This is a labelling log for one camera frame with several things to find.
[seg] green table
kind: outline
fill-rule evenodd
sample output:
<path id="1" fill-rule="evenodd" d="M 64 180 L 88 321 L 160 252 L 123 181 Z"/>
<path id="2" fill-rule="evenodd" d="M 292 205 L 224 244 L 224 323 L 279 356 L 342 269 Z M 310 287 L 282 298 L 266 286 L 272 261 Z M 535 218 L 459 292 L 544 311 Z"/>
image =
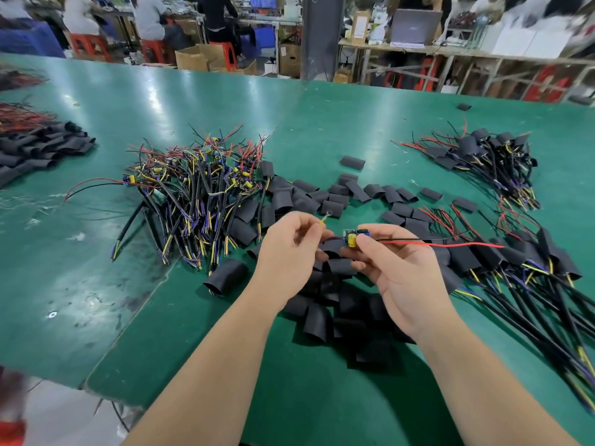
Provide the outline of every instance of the green table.
<path id="1" fill-rule="evenodd" d="M 532 131 L 540 164 L 533 180 L 544 207 L 535 216 L 585 273 L 594 264 L 590 243 L 582 240 L 590 224 L 587 217 L 595 212 L 589 197 L 595 189 L 590 178 L 595 150 L 587 142 L 595 114 L 586 108 L 56 59 L 10 60 L 41 69 L 52 82 L 0 94 L 3 99 L 33 94 L 35 108 L 74 120 L 97 136 L 100 147 L 88 157 L 64 161 L 55 171 L 27 177 L 0 193 L 4 198 L 26 194 L 42 199 L 86 178 L 118 178 L 134 159 L 126 152 L 128 144 L 146 137 L 157 147 L 187 145 L 193 140 L 190 122 L 211 133 L 244 123 L 242 138 L 272 134 L 267 157 L 288 179 L 328 187 L 340 172 L 349 171 L 338 164 L 347 154 L 367 161 L 363 184 L 413 191 L 428 186 L 444 191 L 447 201 L 460 195 L 487 202 L 460 175 L 390 142 L 408 141 L 412 131 L 416 137 L 433 128 L 447 131 L 447 120 L 462 127 L 464 115 L 455 106 L 465 100 L 473 105 L 465 113 L 471 127 Z M 5 250 L 11 251 L 0 268 L 10 289 L 0 297 L 0 363 L 72 387 L 83 385 L 129 405 L 147 407 L 157 397 L 237 293 L 215 298 L 202 286 L 204 273 L 181 263 L 159 265 L 139 226 L 120 258 L 110 263 L 113 240 L 135 195 L 121 187 L 91 189 L 33 226 L 26 225 L 33 208 L 0 213 L 0 222 L 6 219 L 2 226 L 10 227 L 2 230 L 9 245 Z M 385 209 L 381 201 L 350 207 L 328 224 L 340 231 L 377 221 Z M 67 239 L 79 232 L 85 233 L 84 240 Z M 238 256 L 248 260 L 243 252 Z M 579 283 L 588 294 L 594 286 L 588 275 Z M 595 438 L 592 417 L 523 337 L 474 303 L 454 302 L 469 326 L 564 428 L 583 444 Z M 52 311 L 58 314 L 49 319 Z M 367 374 L 348 369 L 330 347 L 293 343 L 294 330 L 286 319 L 273 325 L 245 442 L 461 442 L 415 346 L 399 347 L 398 372 Z"/>

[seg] small circuit board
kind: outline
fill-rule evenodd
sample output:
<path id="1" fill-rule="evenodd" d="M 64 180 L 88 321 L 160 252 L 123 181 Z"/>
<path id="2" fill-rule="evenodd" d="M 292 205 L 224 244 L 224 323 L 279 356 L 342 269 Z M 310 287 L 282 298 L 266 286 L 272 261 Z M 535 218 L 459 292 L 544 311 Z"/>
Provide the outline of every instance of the small circuit board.
<path id="1" fill-rule="evenodd" d="M 370 236 L 370 232 L 369 230 L 366 230 L 364 228 L 343 230 L 343 240 L 345 240 L 345 244 L 347 245 L 347 247 L 358 247 L 358 244 L 355 242 L 355 239 L 358 237 L 358 235 Z"/>

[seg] table surface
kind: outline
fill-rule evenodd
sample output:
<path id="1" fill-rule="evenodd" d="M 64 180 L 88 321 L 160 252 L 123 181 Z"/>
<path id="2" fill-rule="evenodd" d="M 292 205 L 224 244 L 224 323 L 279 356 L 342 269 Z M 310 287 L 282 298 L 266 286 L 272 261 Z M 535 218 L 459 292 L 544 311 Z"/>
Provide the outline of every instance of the table surface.
<path id="1" fill-rule="evenodd" d="M 147 407 L 234 300 L 237 293 L 209 295 L 204 273 L 181 263 L 160 265 L 140 222 L 121 256 L 109 261 L 136 204 L 133 190 L 93 188 L 64 205 L 53 197 L 86 178 L 119 178 L 134 161 L 129 145 L 143 138 L 160 148 L 190 144 L 188 123 L 212 134 L 243 123 L 242 138 L 272 134 L 267 157 L 288 179 L 330 186 L 349 171 L 338 164 L 340 157 L 353 155 L 366 160 L 364 185 L 427 186 L 444 192 L 447 202 L 460 195 L 479 203 L 487 199 L 459 174 L 390 140 L 409 140 L 412 131 L 416 137 L 447 131 L 447 120 L 461 128 L 464 116 L 472 128 L 532 131 L 540 164 L 533 181 L 544 207 L 535 216 L 581 269 L 595 264 L 583 233 L 595 212 L 595 149 L 589 144 L 595 111 L 588 108 L 54 58 L 2 59 L 51 78 L 0 93 L 3 100 L 29 96 L 35 109 L 77 122 L 99 144 L 89 156 L 68 158 L 0 193 L 0 231 L 4 250 L 11 251 L 0 263 L 0 363 L 30 375 Z M 459 102 L 473 107 L 463 113 L 455 109 Z M 340 231 L 375 222 L 385 209 L 375 200 L 349 207 L 328 224 Z M 72 239 L 80 233 L 82 241 Z M 238 256 L 247 260 L 243 251 Z M 595 277 L 587 275 L 578 286 L 592 294 Z M 546 410 L 588 444 L 595 437 L 592 417 L 539 353 L 473 302 L 453 301 Z M 57 315 L 49 318 L 53 311 Z M 348 369 L 333 348 L 294 343 L 294 330 L 286 319 L 273 324 L 244 442 L 461 443 L 416 346 L 400 345 L 398 371 L 364 373 Z"/>
<path id="2" fill-rule="evenodd" d="M 426 45 L 423 48 L 415 47 L 391 47 L 390 44 L 382 43 L 378 45 L 370 44 L 354 44 L 349 40 L 342 38 L 338 42 L 339 46 L 351 47 L 361 50 L 376 50 L 376 51 L 404 51 L 407 53 L 427 53 L 428 55 L 442 55 L 442 56 L 468 56 L 470 58 L 491 58 L 491 59 L 510 59 L 517 61 L 529 61 L 529 62 L 540 62 L 547 64 L 576 64 L 576 65 L 595 65 L 593 59 L 574 59 L 574 58 L 555 58 L 555 59 L 543 59 L 543 58 L 530 58 L 529 56 L 506 56 L 506 55 L 491 55 L 485 51 L 479 49 L 466 49 L 463 47 L 452 47 L 452 46 L 438 46 L 438 45 Z"/>

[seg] right hand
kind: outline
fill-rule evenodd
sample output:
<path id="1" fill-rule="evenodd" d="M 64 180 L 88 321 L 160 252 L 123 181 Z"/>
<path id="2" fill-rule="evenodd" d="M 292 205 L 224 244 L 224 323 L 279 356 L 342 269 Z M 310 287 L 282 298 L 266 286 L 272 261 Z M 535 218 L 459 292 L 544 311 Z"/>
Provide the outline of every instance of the right hand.
<path id="1" fill-rule="evenodd" d="M 392 320 L 417 341 L 419 334 L 450 316 L 458 317 L 444 287 L 440 267 L 429 246 L 382 244 L 375 239 L 417 239 L 405 228 L 390 224 L 363 224 L 370 236 L 359 234 L 359 250 L 341 253 L 353 267 L 376 284 Z"/>

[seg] hand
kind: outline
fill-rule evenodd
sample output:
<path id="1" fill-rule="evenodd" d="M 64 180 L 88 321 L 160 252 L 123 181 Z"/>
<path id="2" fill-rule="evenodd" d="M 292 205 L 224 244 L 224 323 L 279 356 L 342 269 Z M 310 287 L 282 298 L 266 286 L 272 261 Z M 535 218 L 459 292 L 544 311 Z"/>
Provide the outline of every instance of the hand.
<path id="1" fill-rule="evenodd" d="M 382 244 L 375 239 L 411 238 L 413 233 L 389 224 L 363 224 L 370 237 L 358 235 L 359 250 L 344 247 L 353 267 L 365 274 L 382 294 L 392 320 L 413 339 L 449 315 L 457 317 L 444 287 L 440 267 L 429 246 Z"/>
<path id="2" fill-rule="evenodd" d="M 257 297 L 269 297 L 279 312 L 310 278 L 316 259 L 328 260 L 318 244 L 334 236 L 320 219 L 293 211 L 273 224 L 262 240 L 257 268 L 249 288 Z"/>

